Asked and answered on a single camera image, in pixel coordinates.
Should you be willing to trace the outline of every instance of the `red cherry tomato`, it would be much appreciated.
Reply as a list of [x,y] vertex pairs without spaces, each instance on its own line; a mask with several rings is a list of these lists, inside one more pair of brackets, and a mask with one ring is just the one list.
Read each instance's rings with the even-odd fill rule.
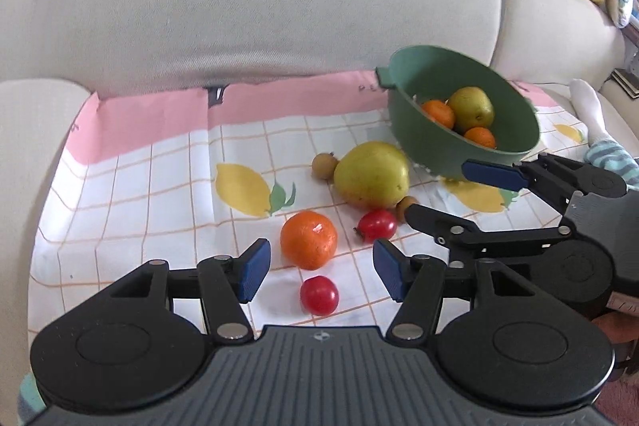
[[339,292],[326,276],[313,276],[304,281],[300,288],[302,307],[317,316],[328,316],[339,303]]
[[364,242],[390,239],[397,231],[397,217],[388,210],[373,210],[364,215],[355,232]]

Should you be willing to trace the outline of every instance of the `white sock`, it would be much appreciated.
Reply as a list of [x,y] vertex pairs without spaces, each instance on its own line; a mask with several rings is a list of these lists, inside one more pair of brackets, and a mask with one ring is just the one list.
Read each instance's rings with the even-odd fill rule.
[[588,127],[588,144],[611,139],[603,121],[601,103],[595,90],[584,80],[575,79],[570,83],[570,101],[574,111]]

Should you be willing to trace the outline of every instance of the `pink stripe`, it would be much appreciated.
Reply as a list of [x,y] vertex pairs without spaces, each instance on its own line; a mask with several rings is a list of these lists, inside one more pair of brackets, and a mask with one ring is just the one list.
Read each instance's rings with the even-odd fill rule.
[[387,105],[373,71],[349,71],[247,85],[224,91],[224,102],[209,110],[209,128],[268,121],[285,116],[331,116],[366,112]]
[[66,140],[80,164],[126,154],[151,143],[207,127],[208,92],[161,92],[101,101],[94,94],[82,107]]
[[373,71],[233,84],[224,91],[224,103],[210,109],[205,89],[108,100],[94,94],[76,118],[66,148],[80,164],[93,164],[198,129],[292,115],[364,112],[386,103]]
[[556,107],[558,105],[541,87],[520,81],[512,81],[510,84],[521,95],[528,98],[535,107]]

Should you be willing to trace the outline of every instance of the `tangerine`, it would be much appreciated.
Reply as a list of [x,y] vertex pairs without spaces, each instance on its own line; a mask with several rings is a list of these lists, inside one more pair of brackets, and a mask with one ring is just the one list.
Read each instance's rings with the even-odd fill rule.
[[337,230],[328,217],[301,211],[282,226],[280,249],[284,258],[297,267],[314,271],[335,255]]
[[428,119],[452,129],[455,125],[455,113],[443,101],[429,100],[422,103],[422,111],[426,113]]
[[483,127],[473,127],[468,129],[464,134],[465,139],[482,145],[488,149],[496,149],[497,143],[494,141],[494,136],[491,131]]

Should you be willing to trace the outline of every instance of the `small brown fruit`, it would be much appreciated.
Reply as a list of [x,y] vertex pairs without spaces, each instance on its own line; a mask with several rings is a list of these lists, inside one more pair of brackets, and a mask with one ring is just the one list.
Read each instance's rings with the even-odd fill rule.
[[331,153],[321,153],[315,156],[311,164],[311,174],[315,179],[333,179],[333,172],[339,160]]
[[419,204],[419,201],[411,195],[407,195],[404,199],[397,203],[395,211],[397,212],[397,220],[399,222],[406,222],[404,212],[411,204]]

